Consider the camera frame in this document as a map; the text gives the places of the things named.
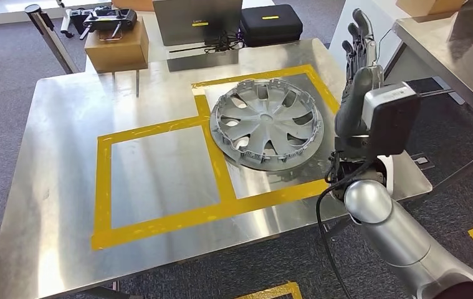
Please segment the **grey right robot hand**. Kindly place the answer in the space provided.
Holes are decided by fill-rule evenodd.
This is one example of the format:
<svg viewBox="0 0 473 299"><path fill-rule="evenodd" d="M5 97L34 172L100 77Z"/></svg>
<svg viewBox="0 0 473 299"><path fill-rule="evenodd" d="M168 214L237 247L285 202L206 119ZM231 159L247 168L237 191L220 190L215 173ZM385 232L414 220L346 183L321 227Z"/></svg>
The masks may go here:
<svg viewBox="0 0 473 299"><path fill-rule="evenodd" d="M335 115L335 133L342 138L368 133L362 120L365 94L381 87L383 69L377 64L377 41L368 16L359 8L352 12L354 23L348 25L352 41L342 42L346 52L346 85Z"/></svg>

